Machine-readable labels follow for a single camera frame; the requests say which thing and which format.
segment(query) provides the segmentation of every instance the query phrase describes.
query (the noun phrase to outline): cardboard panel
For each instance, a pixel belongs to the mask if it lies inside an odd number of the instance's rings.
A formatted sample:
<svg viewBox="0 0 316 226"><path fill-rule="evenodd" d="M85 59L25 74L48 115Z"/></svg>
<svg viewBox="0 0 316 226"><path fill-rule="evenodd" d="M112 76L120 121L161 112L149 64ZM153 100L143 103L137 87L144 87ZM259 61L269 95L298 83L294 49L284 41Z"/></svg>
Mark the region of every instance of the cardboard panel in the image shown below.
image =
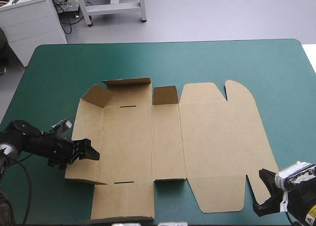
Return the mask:
<svg viewBox="0 0 316 226"><path fill-rule="evenodd" d="M88 138L97 151L101 148L101 130L103 125L103 108L84 100L79 101L73 130L73 140ZM90 159L77 160L68 164L65 178L88 180L95 183L98 162Z"/></svg>
<svg viewBox="0 0 316 226"><path fill-rule="evenodd" d="M152 105L152 84L114 85L109 90L115 95L106 107Z"/></svg>
<svg viewBox="0 0 316 226"><path fill-rule="evenodd" d="M94 187L91 223L149 220L154 217L153 182Z"/></svg>
<svg viewBox="0 0 316 226"><path fill-rule="evenodd" d="M105 108L97 181L153 181L152 106Z"/></svg>
<svg viewBox="0 0 316 226"><path fill-rule="evenodd" d="M127 184L95 186L91 219L128 216Z"/></svg>
<svg viewBox="0 0 316 226"><path fill-rule="evenodd" d="M154 88L154 105L177 104L178 93L176 86Z"/></svg>
<svg viewBox="0 0 316 226"><path fill-rule="evenodd" d="M240 211L245 197L245 176L189 178L200 210L204 213Z"/></svg>
<svg viewBox="0 0 316 226"><path fill-rule="evenodd" d="M112 79L112 80L104 80L102 82L105 83L107 86L151 83L150 78L148 77L132 78L132 79Z"/></svg>
<svg viewBox="0 0 316 226"><path fill-rule="evenodd" d="M128 215L155 218L153 181L128 185Z"/></svg>
<svg viewBox="0 0 316 226"><path fill-rule="evenodd" d="M185 179L179 105L153 106L155 180Z"/></svg>
<svg viewBox="0 0 316 226"><path fill-rule="evenodd" d="M81 99L103 108L112 97L113 93L110 90L95 84Z"/></svg>
<svg viewBox="0 0 316 226"><path fill-rule="evenodd" d="M218 98L219 90L210 87L215 86L209 83L200 83L196 87L195 84L186 85L183 91L185 102L182 102L182 98L180 101L188 179L221 177L222 189L229 191L225 178L229 183L231 175L249 174L252 176L253 188L260 190L260 195L258 190L254 191L255 196L258 199L268 198L268 191L264 190L258 170L266 168L277 172L278 168L251 93L241 84L227 81L226 101ZM207 89L210 97L203 98L204 103L192 96L194 92L202 93ZM237 192L236 200L242 198L242 189ZM205 195L214 190L210 188ZM200 190L196 187L195 191L199 194ZM224 206L214 206L210 212L221 212L224 209Z"/></svg>

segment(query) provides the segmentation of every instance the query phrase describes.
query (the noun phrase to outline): white label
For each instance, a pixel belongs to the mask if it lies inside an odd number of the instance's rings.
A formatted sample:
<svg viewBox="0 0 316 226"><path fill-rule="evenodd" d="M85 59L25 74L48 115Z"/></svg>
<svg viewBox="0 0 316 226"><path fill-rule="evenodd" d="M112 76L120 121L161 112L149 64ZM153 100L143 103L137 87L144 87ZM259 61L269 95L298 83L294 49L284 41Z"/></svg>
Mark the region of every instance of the white label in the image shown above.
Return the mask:
<svg viewBox="0 0 316 226"><path fill-rule="evenodd" d="M314 221L315 221L315 218L313 216L311 216L310 214L307 214L306 215L306 218L305 218L305 221L306 223L308 223L310 226L313 225Z"/></svg>

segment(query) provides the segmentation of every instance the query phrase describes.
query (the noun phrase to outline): person's hand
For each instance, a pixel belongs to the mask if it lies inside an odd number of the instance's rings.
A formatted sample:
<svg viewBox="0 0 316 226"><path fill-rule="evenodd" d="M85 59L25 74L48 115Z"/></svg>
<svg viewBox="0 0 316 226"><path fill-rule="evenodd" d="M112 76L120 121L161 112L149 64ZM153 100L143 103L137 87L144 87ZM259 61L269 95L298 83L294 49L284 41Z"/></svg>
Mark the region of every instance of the person's hand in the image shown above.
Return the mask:
<svg viewBox="0 0 316 226"><path fill-rule="evenodd" d="M0 0L0 6L3 6L5 4L7 4L8 2L6 0Z"/></svg>

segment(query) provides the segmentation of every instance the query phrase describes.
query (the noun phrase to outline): yellow warning sticker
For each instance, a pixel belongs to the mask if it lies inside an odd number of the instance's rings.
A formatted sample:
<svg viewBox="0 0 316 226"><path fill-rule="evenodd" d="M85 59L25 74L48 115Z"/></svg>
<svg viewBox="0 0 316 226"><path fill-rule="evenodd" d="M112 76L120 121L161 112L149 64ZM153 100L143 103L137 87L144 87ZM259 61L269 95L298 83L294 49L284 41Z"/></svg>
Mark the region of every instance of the yellow warning sticker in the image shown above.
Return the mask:
<svg viewBox="0 0 316 226"><path fill-rule="evenodd" d="M316 218L316 205L314 205L308 212L308 214L310 216L312 216L313 218Z"/></svg>

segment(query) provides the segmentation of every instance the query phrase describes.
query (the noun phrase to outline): person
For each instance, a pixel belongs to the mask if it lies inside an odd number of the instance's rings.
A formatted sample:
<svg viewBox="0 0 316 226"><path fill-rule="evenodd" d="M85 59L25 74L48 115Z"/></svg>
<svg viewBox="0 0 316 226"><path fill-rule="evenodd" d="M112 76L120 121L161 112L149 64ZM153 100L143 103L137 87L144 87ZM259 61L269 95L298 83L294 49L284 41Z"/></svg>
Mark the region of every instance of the person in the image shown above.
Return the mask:
<svg viewBox="0 0 316 226"><path fill-rule="evenodd" d="M7 3L8 3L7 0L0 0L0 6L3 6L5 4L7 4Z"/></svg>
<svg viewBox="0 0 316 226"><path fill-rule="evenodd" d="M7 0L0 0L0 6L7 4ZM5 56L5 52L8 47L8 41L2 29L0 29L0 75L4 74L6 71L6 66L8 65L8 59Z"/></svg>
<svg viewBox="0 0 316 226"><path fill-rule="evenodd" d="M8 41L2 29L0 29L0 75L6 72L6 67L9 63L6 58L6 53L8 50Z"/></svg>

